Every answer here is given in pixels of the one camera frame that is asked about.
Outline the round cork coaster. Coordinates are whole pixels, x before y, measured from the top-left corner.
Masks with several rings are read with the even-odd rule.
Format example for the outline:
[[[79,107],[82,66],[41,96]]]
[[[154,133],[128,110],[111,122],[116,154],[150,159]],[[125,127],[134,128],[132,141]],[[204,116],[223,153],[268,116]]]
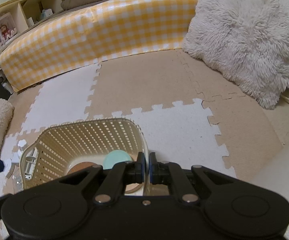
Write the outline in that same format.
[[[89,162],[89,161],[78,163],[78,164],[74,165],[72,168],[70,168],[70,170],[68,170],[66,175],[68,176],[70,174],[77,173],[77,172],[80,173],[81,170],[84,170],[84,169],[89,168],[89,167],[94,166],[94,165],[96,165],[96,163]]]

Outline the wooden wall shelf unit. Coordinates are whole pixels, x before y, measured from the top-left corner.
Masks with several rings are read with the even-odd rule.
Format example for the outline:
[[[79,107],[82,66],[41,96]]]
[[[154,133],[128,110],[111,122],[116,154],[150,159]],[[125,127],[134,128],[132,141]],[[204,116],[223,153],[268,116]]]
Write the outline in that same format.
[[[61,3],[64,0],[11,0],[0,5],[0,16],[10,12],[18,29],[17,36],[10,41],[13,42],[23,33],[44,22],[51,16],[63,11]],[[0,53],[9,44],[0,42]]]

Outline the cream plastic woven basket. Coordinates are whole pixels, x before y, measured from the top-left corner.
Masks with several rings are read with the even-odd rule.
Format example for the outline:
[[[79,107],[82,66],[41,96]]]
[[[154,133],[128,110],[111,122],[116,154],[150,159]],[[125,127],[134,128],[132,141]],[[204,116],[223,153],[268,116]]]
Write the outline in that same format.
[[[25,179],[25,157],[38,150],[32,178]],[[69,122],[45,129],[22,154],[20,174],[23,188],[29,189],[66,176],[74,165],[89,161],[103,165],[106,155],[123,150],[148,159],[148,147],[140,126],[126,118],[105,118]]]

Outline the mint green round tin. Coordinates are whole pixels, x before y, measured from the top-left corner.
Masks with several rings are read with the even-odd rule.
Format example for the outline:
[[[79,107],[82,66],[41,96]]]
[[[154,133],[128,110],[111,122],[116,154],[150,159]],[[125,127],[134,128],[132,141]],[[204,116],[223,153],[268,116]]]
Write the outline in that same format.
[[[103,168],[105,170],[113,168],[117,163],[132,161],[131,156],[123,150],[114,150],[106,155],[103,161]]]

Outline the yellow checkered bed cover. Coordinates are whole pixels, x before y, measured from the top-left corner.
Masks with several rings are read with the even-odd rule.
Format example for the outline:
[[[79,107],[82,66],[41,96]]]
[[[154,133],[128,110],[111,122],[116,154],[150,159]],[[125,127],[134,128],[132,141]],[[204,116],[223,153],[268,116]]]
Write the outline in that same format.
[[[108,0],[21,35],[0,54],[15,91],[120,57],[179,49],[198,0]]]

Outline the white round tape measure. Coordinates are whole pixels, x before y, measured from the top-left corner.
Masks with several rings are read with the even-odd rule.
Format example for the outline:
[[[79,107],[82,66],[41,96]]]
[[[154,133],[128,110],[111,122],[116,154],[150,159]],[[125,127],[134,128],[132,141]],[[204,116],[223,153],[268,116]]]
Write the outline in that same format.
[[[14,171],[14,163],[12,162],[11,159],[4,160],[3,163],[4,163],[3,174],[5,175],[6,178],[10,178],[10,176],[12,176]]]

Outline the right fluffy white cushion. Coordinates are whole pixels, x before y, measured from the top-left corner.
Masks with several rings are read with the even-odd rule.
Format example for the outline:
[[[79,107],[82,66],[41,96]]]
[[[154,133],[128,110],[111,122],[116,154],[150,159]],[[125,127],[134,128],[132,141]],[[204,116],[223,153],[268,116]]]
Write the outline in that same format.
[[[198,0],[182,48],[274,109],[289,87],[289,0]]]

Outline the doll in clear case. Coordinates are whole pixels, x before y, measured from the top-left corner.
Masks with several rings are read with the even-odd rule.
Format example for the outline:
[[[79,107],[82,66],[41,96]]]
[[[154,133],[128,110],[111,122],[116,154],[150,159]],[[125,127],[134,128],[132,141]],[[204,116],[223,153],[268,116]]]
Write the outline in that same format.
[[[5,45],[10,43],[18,34],[18,29],[10,12],[0,16],[0,42]]]

